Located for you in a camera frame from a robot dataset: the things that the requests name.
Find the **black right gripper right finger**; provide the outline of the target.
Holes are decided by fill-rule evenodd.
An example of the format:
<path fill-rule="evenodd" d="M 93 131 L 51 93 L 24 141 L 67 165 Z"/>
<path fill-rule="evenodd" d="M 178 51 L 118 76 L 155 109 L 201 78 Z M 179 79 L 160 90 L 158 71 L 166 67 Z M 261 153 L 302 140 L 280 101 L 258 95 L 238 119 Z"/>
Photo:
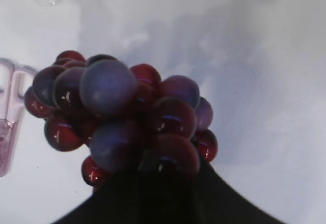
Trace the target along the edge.
<path fill-rule="evenodd" d="M 194 181 L 188 223 L 281 223 L 230 187 L 198 155 L 188 159 Z"/>

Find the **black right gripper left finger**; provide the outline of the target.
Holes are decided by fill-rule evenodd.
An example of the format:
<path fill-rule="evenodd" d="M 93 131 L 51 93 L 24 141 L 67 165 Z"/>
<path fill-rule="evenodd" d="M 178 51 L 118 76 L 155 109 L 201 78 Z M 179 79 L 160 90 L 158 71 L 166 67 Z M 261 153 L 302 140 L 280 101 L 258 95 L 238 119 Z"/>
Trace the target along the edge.
<path fill-rule="evenodd" d="M 57 223 L 188 223 L 188 193 L 175 175 L 124 172 Z"/>

